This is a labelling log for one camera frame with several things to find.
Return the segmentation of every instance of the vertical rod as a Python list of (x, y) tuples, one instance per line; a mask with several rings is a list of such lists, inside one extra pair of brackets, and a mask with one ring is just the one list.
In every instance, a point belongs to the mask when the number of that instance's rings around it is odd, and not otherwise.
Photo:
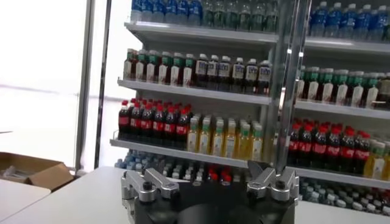
[(85, 147), (85, 136), (87, 132), (88, 96), (90, 92), (91, 58), (93, 43), (95, 0), (87, 0), (85, 13), (83, 62), (81, 71), (81, 82), (79, 92), (79, 107), (77, 109), (77, 134), (76, 134), (76, 171), (81, 169), (81, 154)]

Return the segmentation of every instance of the red label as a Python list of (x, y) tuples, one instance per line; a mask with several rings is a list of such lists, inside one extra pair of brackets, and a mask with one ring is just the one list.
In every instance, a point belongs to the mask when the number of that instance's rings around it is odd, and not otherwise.
[(176, 125), (174, 124), (165, 124), (164, 131), (169, 133), (175, 133), (176, 131)]
[(315, 143), (313, 150), (315, 153), (324, 154), (325, 151), (327, 150), (327, 145), (320, 145), (320, 144)]
[(328, 145), (327, 147), (327, 153), (330, 156), (339, 156), (340, 153), (340, 147), (333, 147)]
[(368, 151), (361, 151), (361, 150), (355, 151), (355, 158), (357, 159), (367, 160), (368, 156), (370, 156), (370, 152)]
[(129, 118), (128, 117), (119, 117), (118, 124), (119, 125), (128, 125), (129, 124)]
[(355, 154), (354, 149), (350, 149), (347, 147), (341, 147), (341, 156), (344, 158), (353, 158), (353, 154)]
[(153, 122), (153, 130), (155, 131), (163, 131), (164, 130), (164, 123), (162, 122)]

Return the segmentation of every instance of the cardboard box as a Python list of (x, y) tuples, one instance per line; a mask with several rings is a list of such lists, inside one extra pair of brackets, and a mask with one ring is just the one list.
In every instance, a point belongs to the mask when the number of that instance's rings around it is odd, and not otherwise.
[[(26, 177), (4, 177), (3, 171), (10, 166), (25, 172)], [(31, 184), (53, 191), (73, 180), (73, 176), (62, 162), (0, 152), (0, 179)]]

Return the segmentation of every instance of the white table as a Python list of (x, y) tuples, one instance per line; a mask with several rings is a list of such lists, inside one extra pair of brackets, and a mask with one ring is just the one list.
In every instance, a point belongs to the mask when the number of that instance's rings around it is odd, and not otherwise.
[(46, 188), (0, 180), (0, 221), (49, 194)]
[[(122, 169), (101, 167), (11, 216), (5, 223), (128, 224), (121, 203)], [(300, 201), (296, 224), (384, 224), (390, 217)]]

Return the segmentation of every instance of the metal shelf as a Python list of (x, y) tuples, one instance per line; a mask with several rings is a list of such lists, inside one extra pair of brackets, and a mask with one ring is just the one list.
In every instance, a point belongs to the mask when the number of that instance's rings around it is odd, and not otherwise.
[(160, 93), (180, 94), (193, 97), (203, 97), (209, 99), (227, 100), (233, 102), (253, 103), (258, 105), (269, 105), (271, 99), (269, 97), (227, 93), (219, 91), (211, 91), (197, 88), (186, 88), (179, 86), (161, 85), (156, 83), (137, 82), (131, 80), (118, 80), (118, 85), (135, 90), (147, 90)]
[(287, 169), (294, 169), (298, 176), (315, 178), (320, 180), (334, 181), (346, 184), (355, 184), (367, 187), (377, 187), (381, 189), (390, 189), (390, 181), (382, 181), (369, 179), (364, 177), (356, 177), (340, 173), (324, 172), (319, 170), (303, 169), (297, 167), (287, 167)]
[(346, 107), (326, 103), (316, 103), (297, 100), (296, 109), (320, 111), (326, 113), (346, 114), (351, 116), (371, 117), (378, 119), (390, 119), (390, 111), (372, 110), (358, 107)]
[(240, 159), (230, 159), (225, 157), (204, 155), (201, 153), (193, 153), (193, 152), (187, 152), (187, 151), (181, 151), (175, 149), (168, 149), (165, 147), (147, 145), (147, 144), (130, 142), (130, 141), (122, 141), (117, 139), (111, 139), (110, 144), (112, 146), (123, 147), (123, 148), (138, 150), (142, 152), (156, 153), (156, 154), (173, 156), (173, 157), (183, 158), (183, 159), (191, 159), (191, 160), (202, 161), (206, 163), (247, 168), (246, 161)]

